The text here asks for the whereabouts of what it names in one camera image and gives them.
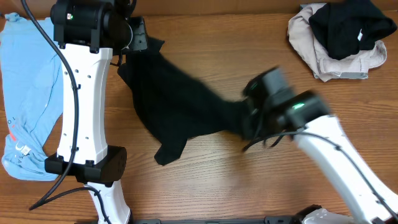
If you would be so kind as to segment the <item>black shirt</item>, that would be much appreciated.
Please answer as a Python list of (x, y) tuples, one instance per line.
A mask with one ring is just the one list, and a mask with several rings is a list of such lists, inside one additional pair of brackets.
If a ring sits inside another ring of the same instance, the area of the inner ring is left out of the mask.
[(149, 38), (148, 48), (127, 54), (118, 75), (132, 91), (134, 109), (161, 146), (154, 159), (167, 165), (182, 155), (187, 141), (229, 131), (254, 137), (245, 101), (226, 101), (170, 63), (160, 52), (164, 41)]

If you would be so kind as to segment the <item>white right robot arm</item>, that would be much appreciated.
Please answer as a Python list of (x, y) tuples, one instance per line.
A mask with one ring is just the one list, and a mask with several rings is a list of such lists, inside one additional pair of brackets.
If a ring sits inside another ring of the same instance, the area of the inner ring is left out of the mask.
[(397, 194), (371, 170), (322, 98), (313, 91), (248, 93), (260, 111), (264, 134), (244, 147), (287, 136), (322, 170), (349, 208), (355, 223), (397, 223)]

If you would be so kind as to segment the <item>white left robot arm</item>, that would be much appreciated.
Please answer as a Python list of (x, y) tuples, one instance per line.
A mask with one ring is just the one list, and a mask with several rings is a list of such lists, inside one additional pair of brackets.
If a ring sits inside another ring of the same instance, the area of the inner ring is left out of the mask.
[(99, 223), (132, 223), (121, 187), (127, 151), (110, 146), (104, 131), (106, 81), (111, 60), (147, 47), (135, 1), (57, 1), (51, 8), (53, 39), (63, 64), (62, 135), (45, 170), (74, 176), (89, 191)]

